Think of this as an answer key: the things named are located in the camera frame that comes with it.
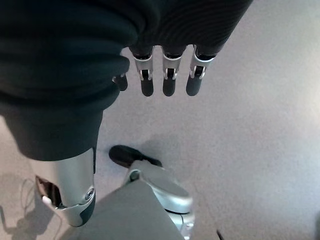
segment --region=metal joint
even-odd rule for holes
[[[202,79],[205,74],[207,68],[210,66],[211,62],[215,59],[212,57],[209,60],[202,60],[197,56],[197,47],[194,47],[191,64],[190,64],[190,77],[195,78],[195,74],[199,75],[199,79]]]
[[[162,64],[163,64],[163,74],[164,79],[168,79],[168,69],[173,69],[173,76],[172,79],[175,80],[179,71],[179,65],[181,61],[181,57],[179,56],[177,58],[169,58],[165,54],[163,54],[162,57]]]
[[[146,79],[152,80],[152,73],[153,73],[153,59],[152,55],[148,59],[139,59],[134,57],[136,70],[139,73],[140,80],[143,81]]]
[[[30,159],[42,201],[74,227],[83,225],[81,213],[95,201],[94,150],[57,161]]]

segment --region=black fabric sleeve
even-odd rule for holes
[[[102,112],[119,94],[112,77],[163,1],[2,0],[0,114],[19,150],[55,161],[97,144]]]

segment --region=robotic arm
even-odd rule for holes
[[[162,46],[163,92],[171,96],[192,44],[186,92],[194,96],[251,1],[1,1],[0,114],[30,158],[42,200],[72,226],[90,218],[103,110],[128,85],[123,48],[151,96],[152,50]]]

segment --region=screw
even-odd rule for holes
[[[133,172],[130,174],[130,182],[134,182],[135,180],[138,180],[138,179],[139,179],[139,176],[140,176],[139,171],[133,171]]]
[[[194,224],[193,224],[193,222],[190,222],[190,223],[188,223],[187,225],[186,225],[186,229],[192,229],[194,227]]]
[[[94,192],[95,192],[95,189],[94,189],[94,188],[91,188],[91,189],[86,193],[84,199],[85,199],[85,200],[89,200],[89,199],[92,197],[92,195],[94,194]]]

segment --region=black fingertip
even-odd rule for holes
[[[176,89],[176,80],[168,77],[167,79],[163,79],[163,93],[167,97],[172,96],[175,93]]]
[[[141,81],[141,90],[143,95],[150,97],[154,93],[154,82],[153,80],[144,79]]]
[[[200,90],[201,86],[201,79],[198,76],[194,76],[194,78],[191,78],[189,75],[188,82],[186,83],[186,93],[189,96],[195,96]]]
[[[128,87],[128,81],[125,74],[115,76],[113,81],[118,86],[120,91],[125,91]]]

